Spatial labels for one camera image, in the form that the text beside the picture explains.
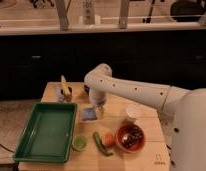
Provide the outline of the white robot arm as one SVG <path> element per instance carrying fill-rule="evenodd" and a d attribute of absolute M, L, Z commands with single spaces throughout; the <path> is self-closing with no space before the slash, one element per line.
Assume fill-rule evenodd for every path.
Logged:
<path fill-rule="evenodd" d="M 118 79 L 105 63 L 89 71 L 84 83 L 93 106 L 103 106 L 111 93 L 173 115 L 170 171 L 206 171 L 206 88 Z"/>

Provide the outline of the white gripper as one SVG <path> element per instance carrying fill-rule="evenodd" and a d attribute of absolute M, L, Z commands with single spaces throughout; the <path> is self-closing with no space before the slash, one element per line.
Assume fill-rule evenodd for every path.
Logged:
<path fill-rule="evenodd" d="M 106 102 L 106 93 L 91 89 L 89 91 L 89 100 L 93 106 L 97 106 L 95 109 L 97 118 L 102 119 L 105 112 L 103 105 Z"/>

